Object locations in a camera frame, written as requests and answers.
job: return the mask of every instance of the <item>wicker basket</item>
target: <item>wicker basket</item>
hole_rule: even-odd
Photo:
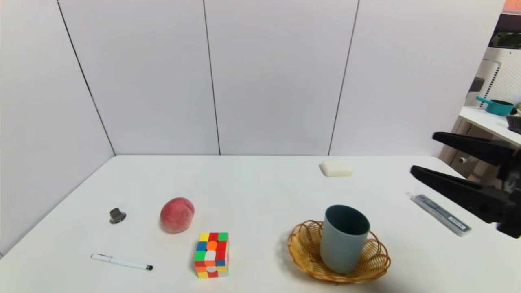
[[[342,275],[330,270],[320,258],[322,222],[305,221],[298,224],[288,237],[288,249],[295,264],[313,277],[333,283],[364,283],[387,273],[391,258],[387,248],[370,232],[356,269]]]

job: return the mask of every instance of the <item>white soap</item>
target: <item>white soap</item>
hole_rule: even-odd
[[[320,164],[327,177],[351,176],[353,168],[347,160],[327,160]]]

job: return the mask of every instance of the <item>rubik's cube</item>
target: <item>rubik's cube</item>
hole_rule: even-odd
[[[194,256],[199,278],[228,276],[228,233],[201,233]]]

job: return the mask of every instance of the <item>teal saucepan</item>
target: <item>teal saucepan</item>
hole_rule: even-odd
[[[482,101],[484,103],[487,103],[487,109],[486,111],[488,113],[496,114],[499,116],[506,116],[509,115],[512,109],[514,108],[514,104],[500,101],[500,100],[487,100],[483,99],[480,96],[476,97],[476,100]]]

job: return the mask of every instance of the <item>gray-blue cup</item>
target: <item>gray-blue cup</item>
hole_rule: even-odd
[[[346,205],[332,205],[326,210],[320,256],[328,268],[346,274],[356,268],[365,240],[369,221],[361,212]]]

